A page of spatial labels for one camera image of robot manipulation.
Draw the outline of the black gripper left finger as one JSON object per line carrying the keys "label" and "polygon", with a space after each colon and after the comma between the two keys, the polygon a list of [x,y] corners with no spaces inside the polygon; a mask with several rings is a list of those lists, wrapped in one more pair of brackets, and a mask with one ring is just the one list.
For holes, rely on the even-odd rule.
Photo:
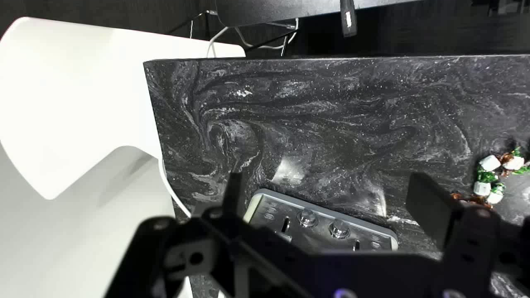
{"label": "black gripper left finger", "polygon": [[226,232],[235,232],[240,224],[238,200],[241,194],[241,176],[238,172],[231,172],[226,181],[225,194],[223,194],[223,224]]}

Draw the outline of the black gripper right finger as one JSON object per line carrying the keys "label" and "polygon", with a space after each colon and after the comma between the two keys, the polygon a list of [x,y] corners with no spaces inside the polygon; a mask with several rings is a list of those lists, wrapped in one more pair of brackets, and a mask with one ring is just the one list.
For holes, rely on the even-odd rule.
{"label": "black gripper right finger", "polygon": [[432,177],[412,172],[407,186],[405,209],[422,232],[435,244],[443,260],[455,260],[452,244],[453,220],[460,205]]}

